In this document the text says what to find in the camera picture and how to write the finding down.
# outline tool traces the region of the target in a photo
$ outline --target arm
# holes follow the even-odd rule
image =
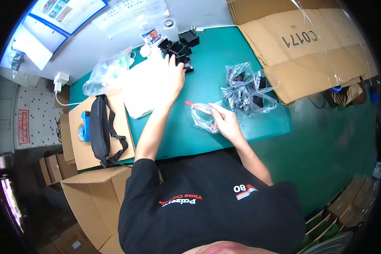
[[[172,55],[170,61],[169,56],[166,55],[162,68],[164,88],[161,96],[163,98],[159,99],[161,104],[156,106],[142,130],[134,162],[139,159],[155,160],[164,135],[169,112],[184,86],[186,70],[184,70],[183,63],[176,66],[175,55]]]
[[[216,104],[209,103],[220,133],[236,148],[243,166],[267,185],[273,185],[268,169],[257,157],[243,137],[235,113]]]

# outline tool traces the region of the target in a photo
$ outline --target bottle label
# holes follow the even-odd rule
[[[154,43],[156,43],[161,38],[161,34],[160,34],[160,32],[158,32],[158,30],[156,28],[154,28],[153,30],[149,31],[148,33],[143,34],[142,38],[144,38],[144,41],[148,45],[152,46]]]

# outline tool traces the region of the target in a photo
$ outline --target black waist bag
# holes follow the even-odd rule
[[[107,120],[106,106],[110,110],[109,119]],[[109,101],[106,95],[99,95],[92,104],[90,117],[89,117],[89,134],[91,146],[95,157],[100,160],[100,164],[106,168],[114,164],[128,147],[125,136],[117,135],[113,127],[113,122],[116,114],[109,107]],[[122,149],[119,150],[114,156],[110,156],[110,137],[120,140]]]

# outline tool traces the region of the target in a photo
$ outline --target bag strap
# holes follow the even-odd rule
[[[101,97],[104,100],[104,103],[106,104],[106,106],[109,108],[109,111],[110,111],[109,122],[108,122],[110,135],[112,136],[112,138],[119,139],[121,147],[122,147],[122,149],[119,150],[115,155],[113,155],[110,158],[106,158],[107,159],[106,161],[104,161],[104,160],[100,161],[100,164],[104,168],[106,168],[106,167],[111,167],[114,164],[118,164],[117,161],[120,159],[120,157],[124,153],[124,151],[128,148],[128,143],[126,141],[125,136],[117,135],[116,130],[114,129],[114,126],[113,126],[114,119],[116,118],[116,113],[114,113],[114,111],[110,108],[109,101],[108,101],[107,97],[105,95],[101,95]]]

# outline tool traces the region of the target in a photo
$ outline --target blue tape dispenser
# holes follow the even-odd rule
[[[89,135],[89,117],[90,111],[83,111],[80,117],[83,119],[83,124],[80,124],[77,128],[77,137],[80,141],[90,142]]]

